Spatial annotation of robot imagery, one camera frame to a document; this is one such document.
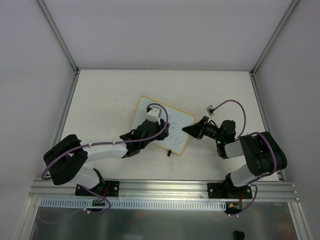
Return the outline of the yellow framed whiteboard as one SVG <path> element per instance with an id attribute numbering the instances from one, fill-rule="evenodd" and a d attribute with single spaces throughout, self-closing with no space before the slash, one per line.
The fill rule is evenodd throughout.
<path id="1" fill-rule="evenodd" d="M 161 104 L 167 110 L 168 116 L 162 112 L 160 118 L 168 120 L 170 124 L 168 137 L 165 140 L 155 140 L 152 143 L 167 151 L 171 151 L 173 154 L 181 155 L 189 139 L 189 135 L 182 131 L 182 128 L 193 125 L 196 122 L 196 117 L 178 108 L 142 95 L 137 102 L 131 124 L 132 129 L 135 129 L 147 118 L 146 108 L 152 103 Z"/>

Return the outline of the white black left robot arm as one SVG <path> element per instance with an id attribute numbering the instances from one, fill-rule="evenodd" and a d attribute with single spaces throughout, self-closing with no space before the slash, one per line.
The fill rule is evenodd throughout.
<path id="1" fill-rule="evenodd" d="M 44 154 L 46 168 L 41 178 L 52 180 L 56 186 L 75 183 L 77 196 L 106 195 L 109 185 L 96 168 L 90 169 L 85 163 L 133 157 L 152 141 L 168 137 L 169 127 L 170 124 L 163 119 L 158 122 L 146 119 L 115 142 L 84 144 L 75 134 L 70 134 Z"/>

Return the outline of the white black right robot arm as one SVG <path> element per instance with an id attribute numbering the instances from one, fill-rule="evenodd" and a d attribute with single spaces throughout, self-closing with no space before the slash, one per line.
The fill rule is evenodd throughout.
<path id="1" fill-rule="evenodd" d="M 225 176 L 221 183 L 208 183 L 210 199 L 252 199 L 251 185 L 287 167 L 287 158 L 268 131 L 236 137 L 236 123 L 225 120 L 217 126 L 209 117 L 182 128 L 198 140 L 208 137 L 216 142 L 217 154 L 222 159 L 243 156 L 245 164 Z"/>

